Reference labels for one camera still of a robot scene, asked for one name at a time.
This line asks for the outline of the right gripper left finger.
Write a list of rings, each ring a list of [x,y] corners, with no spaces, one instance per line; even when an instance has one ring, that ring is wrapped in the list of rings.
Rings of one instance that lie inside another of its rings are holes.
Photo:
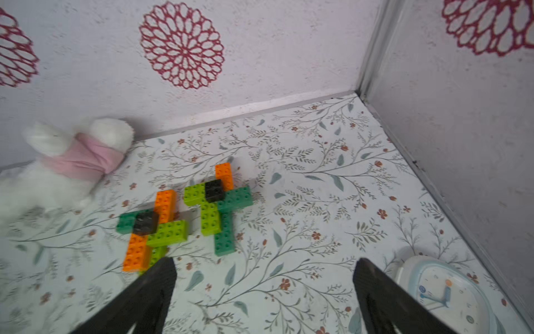
[[[173,259],[161,258],[74,333],[162,333],[177,279]]]

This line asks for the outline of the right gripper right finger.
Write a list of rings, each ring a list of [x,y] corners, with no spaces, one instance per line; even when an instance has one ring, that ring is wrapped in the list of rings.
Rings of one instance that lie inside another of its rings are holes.
[[[366,258],[357,261],[353,284],[368,333],[455,333]]]

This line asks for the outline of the lime lego brick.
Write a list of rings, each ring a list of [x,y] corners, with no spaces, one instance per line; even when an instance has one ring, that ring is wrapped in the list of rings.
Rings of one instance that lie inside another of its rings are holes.
[[[186,242],[189,236],[189,224],[185,220],[159,224],[157,232],[148,236],[147,245],[157,248]]]
[[[186,187],[184,189],[183,201],[188,207],[206,203],[205,183]]]
[[[217,203],[202,202],[200,205],[201,233],[208,237],[221,232],[221,217]]]
[[[162,257],[165,257],[167,253],[167,246],[153,248],[149,257],[149,263],[147,268],[140,270],[139,275],[143,275],[149,268],[153,267]]]

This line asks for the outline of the dark green lego brick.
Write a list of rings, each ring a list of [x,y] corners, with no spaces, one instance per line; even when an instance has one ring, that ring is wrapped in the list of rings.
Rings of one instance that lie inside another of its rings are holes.
[[[249,186],[225,192],[225,198],[217,202],[220,213],[233,212],[253,205],[253,196]]]
[[[231,212],[221,214],[221,231],[214,235],[214,253],[218,257],[226,256],[236,251],[232,217]]]
[[[120,215],[118,224],[115,228],[116,232],[121,235],[131,234],[136,224],[136,217],[139,215],[137,212],[128,212]]]

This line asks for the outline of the black lego block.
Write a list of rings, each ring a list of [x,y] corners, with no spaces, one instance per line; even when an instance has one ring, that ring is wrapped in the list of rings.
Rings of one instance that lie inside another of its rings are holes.
[[[145,210],[136,215],[132,233],[138,236],[152,235],[157,232],[159,214],[155,211]]]
[[[225,199],[225,189],[220,179],[204,184],[204,198],[208,203],[215,203]]]

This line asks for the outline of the orange lego brick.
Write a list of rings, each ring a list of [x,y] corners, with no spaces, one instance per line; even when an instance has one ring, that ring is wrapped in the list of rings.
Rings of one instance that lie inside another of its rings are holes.
[[[149,267],[152,248],[147,245],[148,236],[131,234],[122,271],[146,271]]]
[[[158,224],[166,224],[174,220],[176,191],[169,189],[159,191],[154,202],[154,211],[158,214]]]
[[[234,189],[234,181],[232,176],[232,168],[230,163],[218,164],[215,167],[216,179],[222,182],[224,191],[231,191]]]

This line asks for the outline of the orange lego brick bottom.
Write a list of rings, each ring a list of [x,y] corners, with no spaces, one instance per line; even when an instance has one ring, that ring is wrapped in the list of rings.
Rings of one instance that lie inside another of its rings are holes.
[[[122,271],[146,271],[149,267],[152,248],[147,245],[148,236],[131,234]]]

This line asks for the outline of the dark green lego brick bottom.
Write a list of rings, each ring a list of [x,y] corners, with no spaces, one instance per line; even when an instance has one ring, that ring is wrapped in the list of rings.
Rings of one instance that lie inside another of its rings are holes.
[[[116,232],[121,235],[131,234],[136,224],[136,217],[139,215],[137,212],[128,212],[120,215],[118,224],[115,228]]]

